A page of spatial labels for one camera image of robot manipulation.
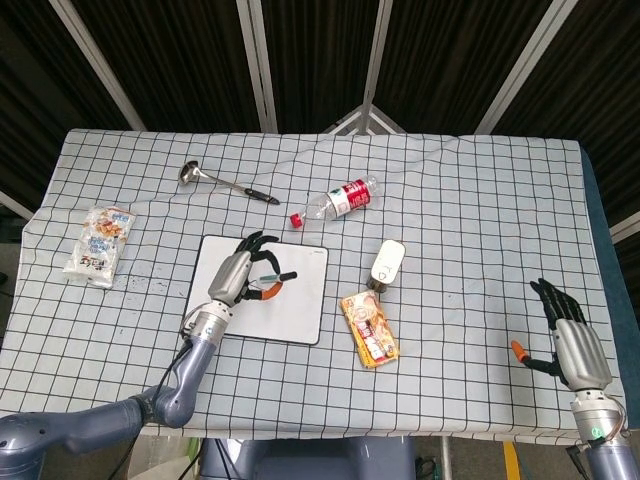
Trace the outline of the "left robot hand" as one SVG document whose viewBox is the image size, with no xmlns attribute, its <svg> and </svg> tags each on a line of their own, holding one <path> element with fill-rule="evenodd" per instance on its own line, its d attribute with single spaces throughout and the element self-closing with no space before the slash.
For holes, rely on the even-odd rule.
<svg viewBox="0 0 640 480">
<path fill-rule="evenodd" d="M 243 300 L 266 301 L 275 297 L 282 289 L 282 281 L 277 280 L 267 290 L 258 290 L 250 286 L 249 274 L 253 265 L 260 261 L 268 261 L 274 273 L 281 274 L 276 256 L 270 250 L 262 249 L 264 244 L 278 241 L 278 237 L 265 235 L 262 231 L 254 232 L 242 239 L 233 254 L 219 267 L 209 287 L 209 297 L 229 307 Z"/>
</svg>

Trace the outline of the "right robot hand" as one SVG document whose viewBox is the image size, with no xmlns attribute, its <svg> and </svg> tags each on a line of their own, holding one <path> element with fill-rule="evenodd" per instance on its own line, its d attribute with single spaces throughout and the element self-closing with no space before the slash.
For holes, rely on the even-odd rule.
<svg viewBox="0 0 640 480">
<path fill-rule="evenodd" d="M 556 286 L 539 278 L 530 286 L 538 294 L 554 342 L 552 360 L 537 360 L 513 340 L 511 349 L 525 367 L 558 377 L 570 391 L 604 390 L 612 374 L 595 330 L 587 323 L 579 303 Z"/>
</svg>

